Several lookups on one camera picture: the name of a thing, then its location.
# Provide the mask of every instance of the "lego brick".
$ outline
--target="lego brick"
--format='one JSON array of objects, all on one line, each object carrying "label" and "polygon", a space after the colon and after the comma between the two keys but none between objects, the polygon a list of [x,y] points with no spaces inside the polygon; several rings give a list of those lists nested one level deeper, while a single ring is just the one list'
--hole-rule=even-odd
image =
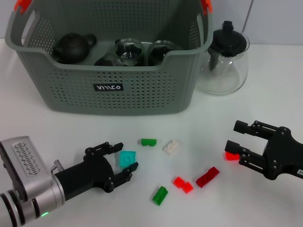
[{"label": "lego brick", "polygon": [[182,186],[183,191],[188,194],[190,193],[194,187],[190,184],[190,182],[186,182],[183,186]]},{"label": "lego brick", "polygon": [[219,171],[212,167],[206,174],[201,176],[196,183],[199,185],[200,188],[205,186],[207,183],[209,183],[211,180],[213,180],[217,175],[219,174]]},{"label": "lego brick", "polygon": [[163,150],[166,151],[168,154],[172,154],[175,152],[179,147],[181,143],[178,140],[171,140],[164,148]]},{"label": "lego brick", "polygon": [[239,154],[232,154],[229,152],[225,152],[225,159],[228,161],[238,161],[240,159],[240,155]]},{"label": "lego brick", "polygon": [[129,167],[131,164],[136,162],[135,151],[121,151],[120,153],[120,167]]},{"label": "lego brick", "polygon": [[141,139],[142,146],[154,147],[157,144],[156,139]]},{"label": "lego brick", "polygon": [[152,201],[156,205],[160,206],[168,193],[169,192],[167,191],[167,189],[165,187],[161,186],[160,189],[158,190],[158,192],[153,197]]},{"label": "lego brick", "polygon": [[181,178],[181,177],[177,177],[174,181],[174,185],[177,187],[177,188],[182,188],[182,186],[185,184],[185,181]]}]

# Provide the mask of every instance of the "gray plastic basket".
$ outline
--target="gray plastic basket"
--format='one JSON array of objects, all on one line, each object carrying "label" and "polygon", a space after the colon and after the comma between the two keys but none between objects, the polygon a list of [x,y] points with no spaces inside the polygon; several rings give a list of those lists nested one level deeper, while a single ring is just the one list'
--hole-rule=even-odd
[{"label": "gray plastic basket", "polygon": [[[22,44],[30,15],[35,19]],[[65,34],[98,38],[79,65],[57,63],[52,47]],[[202,57],[212,41],[212,14],[201,0],[32,0],[11,14],[6,43],[16,50],[46,104],[63,112],[106,115],[172,114],[185,110]],[[169,40],[184,48],[169,52],[159,66],[93,66],[114,41]],[[94,85],[122,84],[123,91],[95,91]]]}]

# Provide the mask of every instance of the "black teapot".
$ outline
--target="black teapot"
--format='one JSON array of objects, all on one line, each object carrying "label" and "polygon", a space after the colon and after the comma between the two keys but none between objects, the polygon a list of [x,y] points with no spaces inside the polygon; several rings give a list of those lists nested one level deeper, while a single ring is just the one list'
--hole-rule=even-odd
[{"label": "black teapot", "polygon": [[53,48],[53,55],[61,64],[76,64],[83,61],[97,43],[93,34],[81,36],[76,33],[65,35]]}]

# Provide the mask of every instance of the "green lego brick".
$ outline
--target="green lego brick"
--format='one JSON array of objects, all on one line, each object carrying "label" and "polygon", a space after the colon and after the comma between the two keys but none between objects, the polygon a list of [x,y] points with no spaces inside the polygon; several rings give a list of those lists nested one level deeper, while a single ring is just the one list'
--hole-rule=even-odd
[{"label": "green lego brick", "polygon": [[153,199],[152,199],[153,202],[156,205],[160,206],[168,193],[169,192],[167,191],[167,189],[165,187],[161,186],[160,189],[158,190],[158,192],[156,193],[156,195],[153,197]]},{"label": "green lego brick", "polygon": [[154,147],[157,144],[156,139],[141,139],[142,146],[151,146]]}]

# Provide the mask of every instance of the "glass teapot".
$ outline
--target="glass teapot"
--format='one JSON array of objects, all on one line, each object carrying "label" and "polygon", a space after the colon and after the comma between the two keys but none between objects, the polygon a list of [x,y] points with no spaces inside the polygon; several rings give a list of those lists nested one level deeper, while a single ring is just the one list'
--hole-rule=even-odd
[{"label": "glass teapot", "polygon": [[248,74],[248,37],[233,29],[231,21],[214,31],[213,42],[207,50],[197,79],[205,92],[227,95],[239,90]]}]

